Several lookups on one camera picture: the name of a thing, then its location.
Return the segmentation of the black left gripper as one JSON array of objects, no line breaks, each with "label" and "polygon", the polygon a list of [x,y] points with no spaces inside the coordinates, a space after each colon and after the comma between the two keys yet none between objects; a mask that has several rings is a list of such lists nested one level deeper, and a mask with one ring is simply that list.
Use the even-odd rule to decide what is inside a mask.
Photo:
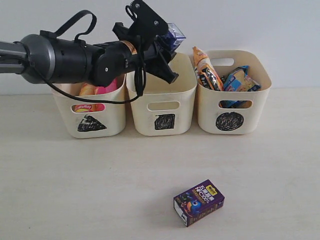
[{"label": "black left gripper", "polygon": [[[97,87],[107,87],[115,78],[144,67],[138,47],[130,42],[133,38],[129,28],[122,22],[116,22],[112,31],[119,41],[94,45],[97,49],[91,57],[91,84]],[[146,71],[172,84],[179,76],[169,66],[176,54],[175,51],[150,48],[144,52]]]}]

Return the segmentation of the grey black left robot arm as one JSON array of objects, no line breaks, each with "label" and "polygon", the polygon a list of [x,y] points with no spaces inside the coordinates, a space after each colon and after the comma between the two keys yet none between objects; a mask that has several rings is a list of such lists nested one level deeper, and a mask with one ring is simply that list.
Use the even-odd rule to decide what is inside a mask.
[{"label": "grey black left robot arm", "polygon": [[29,34],[21,41],[1,41],[0,72],[20,75],[31,84],[107,87],[115,78],[141,69],[172,84],[179,76],[169,66],[175,55],[157,41],[138,55],[138,48],[125,40],[87,44]]}]

